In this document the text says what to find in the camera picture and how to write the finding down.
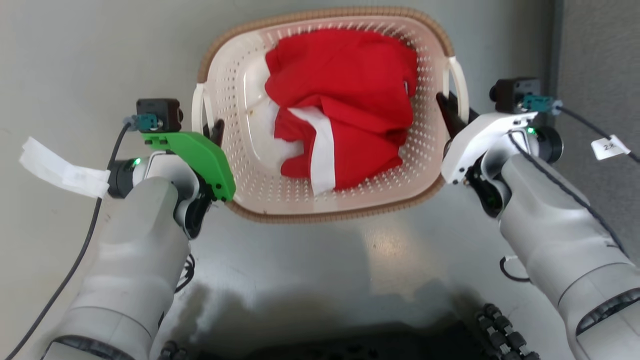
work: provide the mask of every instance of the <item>basket handle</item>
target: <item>basket handle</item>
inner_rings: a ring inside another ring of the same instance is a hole
[[[211,133],[211,126],[215,123],[213,119],[213,106],[211,106],[211,98],[207,94],[207,89],[203,83],[196,84],[196,90],[193,91],[193,100],[191,101],[191,131],[194,133],[203,133],[204,126],[202,124],[202,105],[204,104],[204,113],[207,117],[206,126]]]
[[[445,66],[443,77],[442,93],[449,96],[449,73],[453,75],[453,83],[458,94],[458,116],[465,123],[469,122],[469,92],[465,75],[462,73],[462,66],[455,56],[449,57],[448,64]]]

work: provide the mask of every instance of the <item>red cloth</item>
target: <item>red cloth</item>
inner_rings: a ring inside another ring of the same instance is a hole
[[[306,106],[330,119],[336,189],[402,163],[398,149],[413,122],[415,51],[377,33],[329,29],[282,39],[266,62],[265,89],[280,106],[275,137],[303,140],[305,149],[285,161],[282,175],[310,177],[316,131],[287,110]]]

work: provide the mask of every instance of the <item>gray wall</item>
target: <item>gray wall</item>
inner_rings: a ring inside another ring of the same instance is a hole
[[[558,96],[564,105],[640,152],[640,2],[566,0]],[[566,115],[556,118],[564,155],[557,167],[590,199],[640,259],[640,167],[626,156],[597,161],[600,138]]]

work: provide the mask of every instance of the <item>cable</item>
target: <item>cable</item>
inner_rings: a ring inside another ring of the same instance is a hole
[[[111,151],[111,157],[109,158],[109,163],[107,164],[107,168],[110,168],[113,165],[113,162],[116,160],[116,155],[118,154],[118,149],[120,148],[120,144],[122,143],[122,138],[124,137],[124,134],[127,132],[127,129],[129,128],[129,126],[131,126],[131,124],[125,124],[122,130],[120,130],[120,134],[118,135],[116,144],[113,146],[113,151]],[[91,217],[91,222],[89,223],[89,230],[87,230],[86,237],[84,238],[84,243],[82,245],[82,248],[80,248],[80,253],[76,257],[76,261],[71,266],[69,273],[67,273],[67,276],[64,278],[64,280],[62,280],[62,282],[56,289],[56,292],[53,293],[53,296],[51,296],[51,299],[49,299],[47,304],[44,306],[44,308],[42,309],[42,311],[40,312],[36,320],[33,322],[33,325],[31,325],[31,327],[29,328],[29,331],[27,331],[27,333],[22,337],[18,345],[15,346],[14,350],[11,351],[11,353],[4,360],[12,360],[18,354],[20,349],[22,349],[22,347],[27,342],[27,340],[29,340],[29,338],[31,337],[33,332],[36,330],[38,325],[40,325],[40,322],[42,321],[42,319],[44,319],[44,316],[47,314],[47,312],[49,311],[53,303],[56,301],[56,299],[58,298],[62,290],[65,288],[69,280],[71,280],[71,277],[76,272],[78,266],[80,265],[80,262],[82,261],[82,258],[84,257],[84,253],[86,252],[87,248],[89,247],[89,243],[91,242],[91,237],[93,236],[93,230],[95,230],[95,224],[98,221],[98,214],[100,213],[101,204],[102,204],[102,199],[98,198],[95,201],[95,207],[93,208],[93,216]]]
[[[583,116],[579,115],[578,113],[576,113],[576,112],[574,112],[572,110],[569,110],[569,109],[565,108],[564,106],[556,106],[556,109],[558,109],[561,112],[571,116],[575,120],[578,120],[583,125],[585,125],[586,127],[590,128],[591,130],[593,130],[598,135],[606,138],[607,140],[611,140],[611,135],[605,133],[604,130],[600,129],[594,123],[592,123],[589,120],[585,119]],[[634,154],[633,152],[628,153],[627,156],[629,158],[632,158],[636,163],[640,163],[640,158],[638,158],[637,155]]]
[[[620,249],[620,251],[622,251],[622,253],[628,257],[627,252],[625,251],[624,247],[622,246],[622,242],[620,242],[620,239],[618,238],[618,235],[616,235],[616,232],[613,231],[613,229],[611,229],[611,227],[609,226],[609,224],[607,224],[607,222],[604,220],[604,218],[602,218],[602,216],[600,216],[600,214],[598,214],[589,204],[587,204],[584,200],[582,200],[578,195],[576,195],[573,191],[571,191],[571,189],[569,189],[568,187],[566,187],[563,183],[560,182],[560,180],[556,179],[553,175],[551,175],[550,172],[548,172],[545,168],[543,168],[536,160],[534,160],[533,157],[531,157],[531,155],[529,155],[526,151],[524,151],[520,145],[518,145],[518,143],[516,143],[516,140],[513,138],[513,134],[509,133],[509,139],[511,140],[511,143],[516,147],[516,149],[518,149],[518,151],[520,152],[520,154],[522,154],[522,156],[524,156],[525,159],[529,160],[530,163],[533,164],[533,166],[535,168],[537,168],[541,173],[543,173],[549,180],[551,180],[552,183],[558,185],[558,187],[560,187],[560,189],[562,191],[564,191],[567,195],[569,195],[570,197],[572,197],[578,204],[580,204],[583,208],[587,209],[587,211],[589,212],[589,214],[591,214],[591,216],[593,216],[599,223],[600,225],[602,225],[602,227],[609,232],[609,234],[611,235],[611,238],[613,239],[613,241],[616,243],[616,245],[618,246],[618,248]]]
[[[528,277],[515,277],[507,272],[507,269],[504,268],[504,264],[507,262],[507,257],[503,256],[500,259],[500,271],[506,276],[509,280],[517,281],[517,282],[531,282],[531,279]]]
[[[185,286],[187,286],[187,284],[189,284],[191,282],[191,280],[193,280],[193,276],[195,275],[195,270],[196,270],[196,259],[193,258],[193,255],[189,254],[189,257],[187,258],[187,264],[184,265],[184,269],[187,270],[187,273],[184,274],[184,281],[182,282],[182,284],[178,285],[178,287],[175,289],[175,293],[179,293],[180,290],[184,289]]]

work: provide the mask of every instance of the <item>basket rim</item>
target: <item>basket rim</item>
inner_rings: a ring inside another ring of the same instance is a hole
[[[438,39],[438,42],[442,46],[442,50],[445,56],[455,56],[451,40],[449,39],[449,36],[441,27],[441,25],[433,20],[429,15],[419,10],[403,6],[359,6],[346,8],[329,8],[324,10],[309,10],[305,12],[292,13],[289,15],[268,17],[266,19],[248,22],[246,24],[236,26],[228,30],[226,33],[219,36],[204,54],[204,57],[200,62],[197,81],[198,83],[207,82],[207,78],[209,77],[209,67],[211,67],[211,62],[218,53],[218,50],[220,50],[220,47],[222,47],[222,45],[226,44],[229,40],[238,35],[242,35],[244,33],[248,33],[250,31],[255,31],[258,29],[270,28],[271,26],[289,24],[291,22],[347,16],[396,16],[416,20],[417,22],[425,25],[434,33],[434,35]]]
[[[369,206],[362,209],[332,211],[330,213],[270,215],[265,213],[256,213],[255,211],[248,210],[235,201],[227,202],[226,205],[229,210],[233,211],[237,215],[255,222],[262,222],[265,224],[313,224],[318,222],[331,222],[350,220],[354,218],[363,218],[411,208],[416,205],[422,204],[424,201],[432,198],[438,191],[440,191],[444,184],[444,178],[442,177],[442,175],[439,175],[438,178],[433,181],[433,184],[431,184],[431,186],[414,197],[395,202],[389,202],[387,204]]]
[[[220,48],[226,44],[232,38],[242,35],[244,33],[255,31],[262,28],[269,28],[271,26],[277,26],[282,24],[288,24],[292,22],[299,22],[304,20],[316,20],[327,19],[331,17],[357,17],[357,16],[393,16],[393,17],[406,17],[416,20],[417,22],[425,25],[429,28],[438,42],[442,46],[442,50],[447,57],[454,55],[453,45],[449,36],[444,29],[433,20],[429,15],[413,9],[402,6],[357,6],[357,7],[343,7],[343,8],[329,8],[324,10],[309,10],[305,12],[297,12],[289,15],[279,15],[275,17],[269,17],[266,19],[252,21],[240,26],[236,26],[226,33],[219,36],[213,44],[209,47],[200,63],[198,70],[198,83],[206,83],[209,76],[209,68],[211,62],[216,56]],[[334,211],[330,213],[309,213],[309,214],[297,214],[297,215],[270,215],[267,213],[257,213],[242,207],[236,201],[230,201],[226,203],[229,210],[235,214],[252,220],[255,222],[262,222],[267,224],[311,224],[318,222],[330,222],[339,220],[349,220],[353,218],[368,217],[372,215],[379,215],[384,213],[390,213],[412,206],[419,205],[424,201],[434,196],[445,184],[442,175],[438,175],[435,181],[428,186],[423,192],[413,197],[390,202],[387,204],[369,206],[361,209],[352,209],[345,211]]]

